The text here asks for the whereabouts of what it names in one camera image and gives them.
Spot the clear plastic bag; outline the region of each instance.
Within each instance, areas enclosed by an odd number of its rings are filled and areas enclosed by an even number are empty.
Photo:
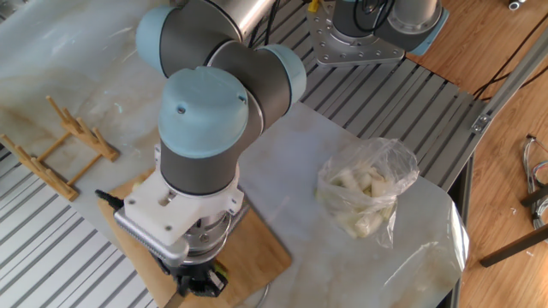
[[[353,143],[327,161],[316,199],[354,238],[374,236],[391,248],[397,196],[418,178],[417,158],[397,139]]]

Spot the wooden cutting board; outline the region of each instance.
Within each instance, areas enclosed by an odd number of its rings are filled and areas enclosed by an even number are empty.
[[[126,197],[131,193],[134,183],[141,183],[152,171],[132,179],[110,193],[118,198]],[[291,265],[289,254],[252,208],[230,235],[217,257],[229,271],[228,286],[215,299],[198,298],[192,294],[183,299],[176,294],[176,284],[171,276],[162,272],[148,250],[116,225],[112,208],[102,200],[98,202],[98,206],[159,307],[234,307]]]

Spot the black cable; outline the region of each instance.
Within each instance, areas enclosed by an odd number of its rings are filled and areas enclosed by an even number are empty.
[[[270,41],[272,24],[274,23],[274,18],[276,18],[277,7],[279,4],[280,0],[276,0],[276,2],[272,4],[271,14],[268,17],[268,23],[266,24],[265,46],[267,46]]]
[[[533,81],[535,81],[536,79],[538,79],[540,76],[542,76],[542,74],[546,73],[546,71],[548,71],[548,66],[546,66],[545,68],[543,68],[538,74],[536,74],[535,76],[533,76],[533,78],[531,78],[530,80],[527,80],[526,82],[523,83],[523,85],[520,86],[520,88],[518,90],[521,90],[523,89],[524,87],[526,86],[529,86]],[[493,97],[488,97],[488,98],[482,98],[481,100],[487,100],[487,99],[491,99]]]
[[[484,84],[484,85],[481,86],[478,90],[476,90],[476,92],[474,92],[474,95],[478,94],[481,90],[486,89],[488,86],[494,84],[495,82],[499,82],[500,80],[505,80],[505,79],[507,79],[508,76],[510,76],[510,73],[507,73],[506,75],[504,75],[504,76],[502,76],[502,77],[496,78],[491,84],[489,84],[489,83]]]
[[[255,26],[253,31],[251,32],[251,37],[249,38],[249,43],[247,44],[248,48],[252,48],[255,45],[255,39],[257,38],[257,34],[259,33],[260,28],[260,22]]]
[[[501,74],[503,72],[503,70],[508,66],[508,64],[512,61],[512,59],[514,59],[514,57],[517,55],[517,53],[521,50],[521,48],[523,48],[523,46],[525,45],[525,43],[531,38],[531,36],[533,36],[533,34],[539,29],[539,27],[548,19],[548,14],[546,14],[540,21],[539,23],[537,23],[537,25],[533,28],[533,30],[531,30],[531,32],[529,32],[529,34],[525,37],[525,39],[523,39],[523,41],[521,41],[521,44],[517,47],[517,49],[514,51],[514,53],[512,54],[512,56],[510,56],[510,58],[508,58],[508,60],[506,60],[506,62],[503,64],[503,66],[497,71],[496,74],[493,75],[493,77],[491,78],[491,80],[489,80],[489,82],[487,82],[484,86],[482,86],[480,89],[478,89],[478,94],[476,94],[475,98],[474,99],[478,99],[480,98],[481,94],[483,94],[483,92],[485,92],[485,90],[487,89],[487,87],[489,87],[490,85],[492,85],[493,83],[495,83],[495,79],[497,78],[497,76],[499,74]]]
[[[372,8],[368,9],[369,0],[364,0],[362,10],[365,12],[366,15],[370,15],[372,12],[378,9],[378,7],[382,7],[383,5],[386,5],[386,1],[387,0],[384,0],[384,1],[376,0],[375,5]]]
[[[352,16],[354,18],[354,24],[362,32],[373,32],[373,31],[379,29],[386,22],[386,20],[388,19],[388,15],[390,14],[392,9],[394,8],[394,3],[396,2],[396,0],[392,0],[392,2],[390,3],[390,7],[386,10],[386,14],[384,14],[384,16],[380,19],[380,21],[378,21],[378,19],[377,19],[375,21],[375,24],[373,25],[373,27],[370,28],[370,29],[365,29],[364,27],[360,26],[360,23],[358,22],[358,3],[359,2],[360,2],[360,0],[355,0],[354,1],[354,13],[353,13],[353,16]],[[388,0],[384,1],[384,3],[380,6],[381,9],[378,12],[379,16],[381,16],[381,14],[383,14],[384,8],[386,8],[386,3],[387,2],[388,2]]]

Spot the metal slats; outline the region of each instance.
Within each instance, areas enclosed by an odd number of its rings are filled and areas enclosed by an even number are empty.
[[[9,171],[0,179],[0,307],[156,307],[131,262],[67,200],[16,162],[0,169]]]
[[[366,124],[373,120],[375,114],[384,109],[384,103],[389,102],[390,97],[398,93],[398,90],[405,84],[415,67],[415,63],[409,60],[404,61],[390,77],[390,82],[387,82],[385,86],[378,90],[371,102],[361,109],[352,122],[347,125],[348,131],[360,136],[363,129],[366,128]]]
[[[306,6],[290,1],[277,13],[271,42],[293,49],[305,64],[301,101],[362,138],[398,138],[414,150],[427,179],[447,189],[479,139],[456,126],[477,116],[461,108],[467,93],[408,59],[348,68],[320,67],[312,50]],[[450,150],[445,150],[450,143]]]

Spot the screw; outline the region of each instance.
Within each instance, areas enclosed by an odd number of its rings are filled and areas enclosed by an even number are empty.
[[[208,241],[209,241],[209,235],[207,234],[200,235],[200,242],[207,243]]]

